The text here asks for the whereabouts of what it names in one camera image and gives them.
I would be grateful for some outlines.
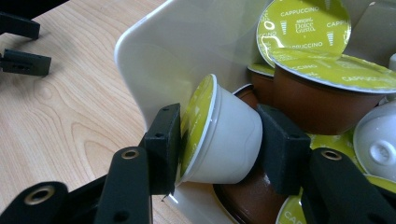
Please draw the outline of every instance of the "table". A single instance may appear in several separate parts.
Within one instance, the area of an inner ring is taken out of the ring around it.
[[[52,58],[49,75],[0,73],[0,211],[43,181],[69,191],[105,175],[117,150],[137,146],[143,118],[119,75],[120,35],[164,0],[69,1],[37,17],[40,37],[1,35],[0,50]],[[189,221],[153,196],[154,223]]]

